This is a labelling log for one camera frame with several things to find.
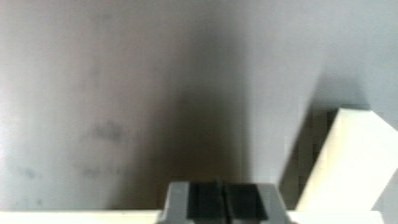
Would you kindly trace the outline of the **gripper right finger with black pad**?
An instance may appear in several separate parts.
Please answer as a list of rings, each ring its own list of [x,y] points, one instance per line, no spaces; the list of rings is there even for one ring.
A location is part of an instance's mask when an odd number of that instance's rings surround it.
[[[228,224],[291,224],[273,184],[227,184],[223,192]]]

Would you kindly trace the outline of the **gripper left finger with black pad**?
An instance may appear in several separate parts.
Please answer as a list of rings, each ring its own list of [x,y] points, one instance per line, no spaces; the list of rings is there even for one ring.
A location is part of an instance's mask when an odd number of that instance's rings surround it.
[[[157,224],[223,224],[223,202],[214,182],[168,184]]]

